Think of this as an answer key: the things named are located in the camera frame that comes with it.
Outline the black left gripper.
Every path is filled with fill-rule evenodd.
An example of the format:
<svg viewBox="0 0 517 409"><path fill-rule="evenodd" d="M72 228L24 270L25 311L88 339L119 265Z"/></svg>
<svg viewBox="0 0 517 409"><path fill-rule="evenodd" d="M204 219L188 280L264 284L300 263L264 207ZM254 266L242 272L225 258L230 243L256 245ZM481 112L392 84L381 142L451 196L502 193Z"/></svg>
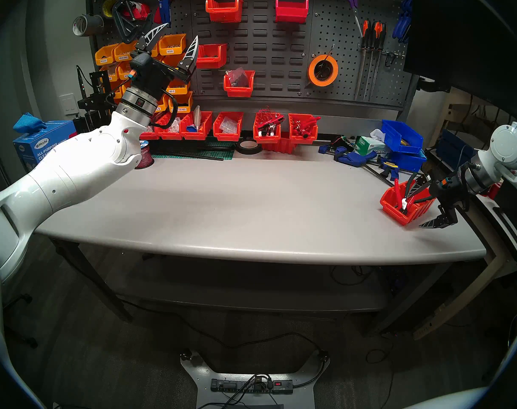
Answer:
<svg viewBox="0 0 517 409"><path fill-rule="evenodd" d="M176 67L152 58L160 54L157 44L168 33L169 23L154 27L138 39L135 51L130 53L132 57L130 68L136 72L132 76L131 86L153 96L157 101L162 98L174 79L178 79L187 85L196 70L199 48L198 35L187 47L184 57Z"/></svg>

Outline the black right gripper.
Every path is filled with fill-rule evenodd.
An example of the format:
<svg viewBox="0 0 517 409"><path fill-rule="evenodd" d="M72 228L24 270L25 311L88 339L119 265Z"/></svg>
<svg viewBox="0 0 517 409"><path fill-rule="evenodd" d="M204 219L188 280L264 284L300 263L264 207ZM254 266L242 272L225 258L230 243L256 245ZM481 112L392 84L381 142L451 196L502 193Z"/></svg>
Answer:
<svg viewBox="0 0 517 409"><path fill-rule="evenodd" d="M406 184L406 199L426 189L431 181L429 174L413 174ZM439 201L440 215L419 225L422 229L443 229L458 223L456 203L466 203L466 187L460 177L432 180L430 195Z"/></svg>

